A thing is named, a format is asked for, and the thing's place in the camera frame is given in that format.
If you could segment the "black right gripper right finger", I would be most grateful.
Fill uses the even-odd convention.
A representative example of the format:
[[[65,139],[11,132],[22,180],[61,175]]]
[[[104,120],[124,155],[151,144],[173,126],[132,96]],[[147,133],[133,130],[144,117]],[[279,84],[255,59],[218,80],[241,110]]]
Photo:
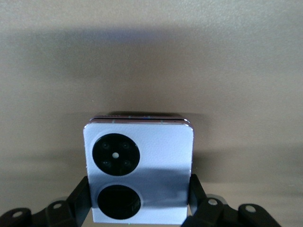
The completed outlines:
[[[189,183],[188,205],[191,215],[183,227],[279,227],[280,224],[261,206],[246,203],[237,210],[216,195],[207,195],[197,177]]]

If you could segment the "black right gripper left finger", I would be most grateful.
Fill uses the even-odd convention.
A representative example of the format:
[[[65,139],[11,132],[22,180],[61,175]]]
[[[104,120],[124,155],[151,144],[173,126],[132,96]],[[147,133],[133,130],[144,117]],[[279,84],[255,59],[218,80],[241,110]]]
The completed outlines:
[[[81,227],[91,208],[88,177],[85,176],[65,200],[56,200],[33,214],[15,208],[1,215],[2,227]]]

